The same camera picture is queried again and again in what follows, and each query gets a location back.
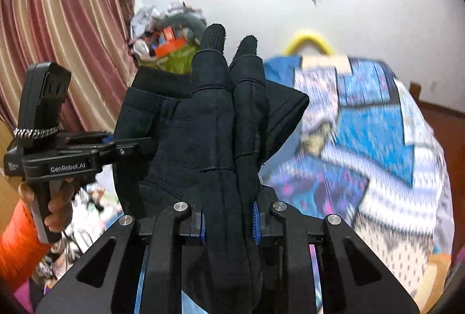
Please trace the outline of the person left hand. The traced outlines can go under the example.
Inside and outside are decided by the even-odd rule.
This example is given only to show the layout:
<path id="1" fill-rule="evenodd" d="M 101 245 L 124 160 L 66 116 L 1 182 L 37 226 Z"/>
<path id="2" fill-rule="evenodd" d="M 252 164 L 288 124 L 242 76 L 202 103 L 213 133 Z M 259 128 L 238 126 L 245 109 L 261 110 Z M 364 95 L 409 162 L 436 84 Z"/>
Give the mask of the person left hand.
<path id="1" fill-rule="evenodd" d="M 34 202 L 35 194 L 26 182 L 18 186 L 18 194 L 27 210 L 31 213 L 31 203 Z M 57 196 L 48 204 L 51 212 L 44 223 L 46 227 L 54 233 L 63 232 L 72 221 L 72 198 L 75 194 L 73 178 L 66 178 L 62 181 L 61 189 Z"/>

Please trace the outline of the orange sleeve left forearm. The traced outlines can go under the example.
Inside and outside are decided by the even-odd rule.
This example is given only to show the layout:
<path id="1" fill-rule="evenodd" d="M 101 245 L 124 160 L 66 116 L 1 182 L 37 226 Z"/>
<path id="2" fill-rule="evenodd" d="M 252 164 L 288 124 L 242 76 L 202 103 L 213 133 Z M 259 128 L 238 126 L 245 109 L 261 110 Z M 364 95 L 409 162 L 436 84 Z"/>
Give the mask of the orange sleeve left forearm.
<path id="1" fill-rule="evenodd" d="M 24 202 L 19 200 L 12 218 L 1 235 L 1 284 L 16 291 L 29 277 L 52 245 L 38 239 L 34 220 Z"/>

